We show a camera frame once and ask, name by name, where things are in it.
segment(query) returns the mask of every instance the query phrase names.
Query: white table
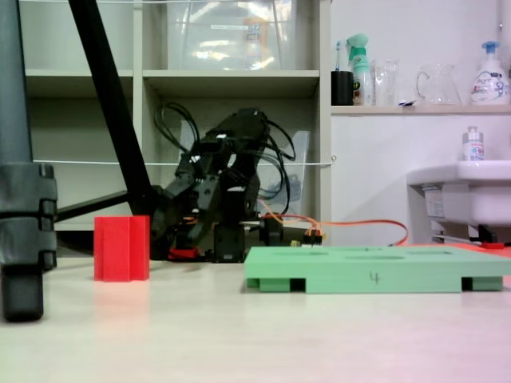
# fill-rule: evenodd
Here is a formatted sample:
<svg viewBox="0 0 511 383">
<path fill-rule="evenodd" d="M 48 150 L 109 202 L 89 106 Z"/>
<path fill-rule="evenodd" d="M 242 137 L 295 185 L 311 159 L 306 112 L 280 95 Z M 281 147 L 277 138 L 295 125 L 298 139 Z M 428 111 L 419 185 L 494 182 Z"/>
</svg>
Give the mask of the white table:
<svg viewBox="0 0 511 383">
<path fill-rule="evenodd" d="M 511 291 L 245 293 L 242 268 L 103 283 L 62 259 L 44 320 L 0 325 L 0 382 L 511 382 Z"/>
</svg>

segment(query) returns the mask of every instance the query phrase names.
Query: bottle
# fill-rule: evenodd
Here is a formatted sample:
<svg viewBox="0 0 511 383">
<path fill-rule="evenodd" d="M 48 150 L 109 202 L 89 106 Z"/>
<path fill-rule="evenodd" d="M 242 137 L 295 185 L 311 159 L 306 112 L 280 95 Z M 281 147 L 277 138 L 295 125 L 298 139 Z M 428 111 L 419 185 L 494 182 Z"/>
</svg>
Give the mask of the bottle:
<svg viewBox="0 0 511 383">
<path fill-rule="evenodd" d="M 365 34 L 356 34 L 347 39 L 350 46 L 350 63 L 353 66 L 353 104 L 372 106 L 373 81 L 367 62 L 366 45 L 369 39 Z"/>
<path fill-rule="evenodd" d="M 463 160 L 485 160 L 484 137 L 481 132 L 477 131 L 477 126 L 469 126 L 469 131 L 463 133 Z"/>
<path fill-rule="evenodd" d="M 508 105 L 511 103 L 509 93 L 509 79 L 496 58 L 496 49 L 500 43 L 496 41 L 485 42 L 482 47 L 486 49 L 486 61 L 481 70 L 477 72 L 476 81 L 472 89 L 472 105 Z"/>
</svg>

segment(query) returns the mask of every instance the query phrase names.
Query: green spray bottle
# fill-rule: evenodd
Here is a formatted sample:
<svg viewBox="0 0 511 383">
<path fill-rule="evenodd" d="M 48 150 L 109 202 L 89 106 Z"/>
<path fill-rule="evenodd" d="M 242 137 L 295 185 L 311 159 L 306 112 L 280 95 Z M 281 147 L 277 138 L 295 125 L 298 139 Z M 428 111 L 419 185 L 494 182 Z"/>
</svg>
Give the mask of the green spray bottle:
<svg viewBox="0 0 511 383">
<path fill-rule="evenodd" d="M 353 68 L 353 104 L 372 106 L 373 81 L 367 62 L 366 45 L 369 38 L 365 34 L 356 34 L 347 39 L 350 50 L 350 65 Z"/>
</svg>

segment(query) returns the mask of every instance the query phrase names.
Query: green plastic tray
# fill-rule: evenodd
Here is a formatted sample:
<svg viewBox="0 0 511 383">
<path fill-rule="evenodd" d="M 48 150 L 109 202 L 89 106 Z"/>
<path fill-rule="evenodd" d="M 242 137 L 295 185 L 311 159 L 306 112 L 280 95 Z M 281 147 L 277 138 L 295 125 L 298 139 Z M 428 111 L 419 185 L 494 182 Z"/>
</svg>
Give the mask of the green plastic tray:
<svg viewBox="0 0 511 383">
<path fill-rule="evenodd" d="M 511 259 L 455 247 L 253 247 L 244 270 L 261 292 L 447 293 L 502 290 Z"/>
</svg>

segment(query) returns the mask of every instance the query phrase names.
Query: cabinet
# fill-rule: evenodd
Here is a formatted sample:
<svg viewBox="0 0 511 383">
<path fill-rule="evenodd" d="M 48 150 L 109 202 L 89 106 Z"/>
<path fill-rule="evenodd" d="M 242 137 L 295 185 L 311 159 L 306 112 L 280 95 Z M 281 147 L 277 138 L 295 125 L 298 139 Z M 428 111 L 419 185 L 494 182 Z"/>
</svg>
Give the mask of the cabinet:
<svg viewBox="0 0 511 383">
<path fill-rule="evenodd" d="M 167 6 L 162 2 L 98 1 L 133 125 L 151 181 L 166 186 L 178 152 L 153 124 L 155 108 L 177 101 L 190 110 L 201 133 L 243 107 L 261 108 L 291 135 L 311 133 L 309 161 L 331 162 L 330 0 L 298 0 L 311 8 L 307 68 L 212 71 L 168 69 Z M 22 2 L 30 122 L 36 160 L 54 162 L 64 207 L 125 188 L 103 121 L 85 55 L 67 3 Z M 329 219 L 331 169 L 307 166 L 303 213 Z M 98 215 L 125 215 L 125 205 Z M 93 215 L 57 225 L 91 230 Z"/>
</svg>

